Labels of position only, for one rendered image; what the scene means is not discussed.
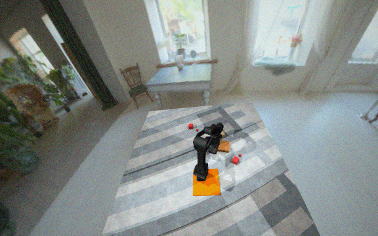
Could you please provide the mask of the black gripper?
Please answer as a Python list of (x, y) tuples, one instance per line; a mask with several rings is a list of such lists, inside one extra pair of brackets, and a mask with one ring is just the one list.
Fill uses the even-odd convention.
[[(220, 134), (219, 139), (222, 138), (222, 135)], [(219, 148), (220, 140), (212, 140), (211, 147), (208, 149), (208, 153), (211, 154), (217, 154), (217, 149)]]

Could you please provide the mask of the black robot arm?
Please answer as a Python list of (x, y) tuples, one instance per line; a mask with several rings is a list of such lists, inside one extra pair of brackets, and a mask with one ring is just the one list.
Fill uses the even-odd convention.
[[(206, 181), (206, 176), (208, 174), (208, 163), (205, 162), (205, 153), (209, 146), (212, 144), (212, 140), (218, 140), (220, 133), (222, 132), (224, 126), (221, 123), (217, 125), (212, 124), (210, 127), (204, 127), (202, 131), (196, 134), (193, 144), (194, 148), (198, 152), (198, 163), (194, 168), (194, 175), (196, 176), (196, 181)], [(208, 134), (206, 138), (200, 136)]]

